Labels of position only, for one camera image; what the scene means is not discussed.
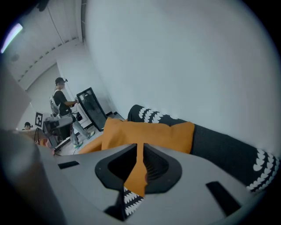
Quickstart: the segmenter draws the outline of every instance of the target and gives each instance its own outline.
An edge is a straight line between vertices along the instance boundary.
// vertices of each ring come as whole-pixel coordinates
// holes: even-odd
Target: person's arm
[[[72,106],[76,104],[76,101],[72,101],[72,102],[64,102],[65,105],[67,106]]]
[[[65,105],[67,105],[67,106],[72,106],[72,105],[75,105],[77,102],[76,101],[71,101],[71,102],[69,102],[69,101],[67,101],[66,100],[66,97],[65,97],[65,95],[62,93],[62,91],[58,91],[57,92],[57,95],[58,95],[58,97],[59,97],[59,99],[60,99],[60,102],[63,102]]]

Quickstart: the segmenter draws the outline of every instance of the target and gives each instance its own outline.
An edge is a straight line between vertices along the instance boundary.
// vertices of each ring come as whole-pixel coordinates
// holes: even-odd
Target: ceiling light
[[[17,23],[12,30],[9,32],[6,40],[4,41],[3,47],[1,48],[1,53],[3,53],[6,48],[8,47],[8,45],[10,44],[10,42],[14,39],[14,37],[16,37],[16,35],[22,30],[22,26]]]

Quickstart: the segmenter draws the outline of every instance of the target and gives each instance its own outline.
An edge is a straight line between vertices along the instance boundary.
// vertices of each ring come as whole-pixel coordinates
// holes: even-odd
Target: cable
[[[70,94],[72,95],[72,97],[74,98],[74,95],[73,95],[73,93],[71,92],[71,90],[70,90],[70,88],[69,88],[69,85],[68,85],[68,83],[66,82],[66,85],[68,86],[68,89],[69,89],[69,92],[70,92]]]
[[[62,44],[64,44],[64,41],[62,40],[62,38],[61,38],[61,36],[60,36],[60,34],[59,34],[59,32],[58,32],[58,29],[57,29],[57,27],[56,27],[56,25],[55,25],[55,23],[54,23],[53,17],[52,17],[52,15],[51,15],[51,13],[50,13],[50,9],[49,9],[48,6],[47,6],[47,9],[48,9],[48,11],[49,11],[49,15],[50,15],[50,17],[51,17],[51,20],[52,20],[52,22],[53,22],[53,25],[54,25],[54,27],[55,27],[57,33],[58,33],[58,36],[60,37]]]
[[[40,145],[40,140],[39,140],[39,128],[38,128],[38,127],[37,127],[36,130],[35,130],[35,134],[34,134],[34,138],[33,138],[34,142],[36,142],[36,141],[35,141],[36,132],[37,132],[37,141],[38,141],[38,144]]]

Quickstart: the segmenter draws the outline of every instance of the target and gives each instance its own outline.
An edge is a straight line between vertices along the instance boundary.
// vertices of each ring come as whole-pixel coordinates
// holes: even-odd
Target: backpack
[[[50,105],[51,105],[51,109],[52,112],[54,114],[56,114],[57,116],[60,115],[60,105],[57,105],[56,102],[54,101],[54,95],[50,96]]]

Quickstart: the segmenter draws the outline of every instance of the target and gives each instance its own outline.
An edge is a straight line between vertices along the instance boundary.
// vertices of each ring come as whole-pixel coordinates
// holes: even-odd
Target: person
[[[65,87],[65,81],[61,77],[57,78],[55,83],[56,83],[56,91],[54,94],[54,101],[55,101],[55,104],[57,106],[59,106],[60,117],[63,118],[63,117],[71,116],[73,118],[74,116],[72,114],[70,107],[73,107],[76,103],[78,103],[78,101],[70,102],[70,101],[66,100],[65,95],[61,91]],[[84,138],[87,138],[87,139],[90,139],[95,134],[94,131],[91,133],[84,131],[81,124],[75,119],[75,122],[73,123],[73,126],[72,126],[71,134],[70,134],[70,140],[72,141],[72,143],[74,145],[74,149],[78,149],[83,144],[83,142],[78,141],[78,138],[76,137],[76,135],[74,133],[73,127]]]
[[[30,123],[29,123],[29,122],[26,122],[26,123],[25,123],[25,128],[24,128],[24,130],[30,130],[30,128],[31,128]]]

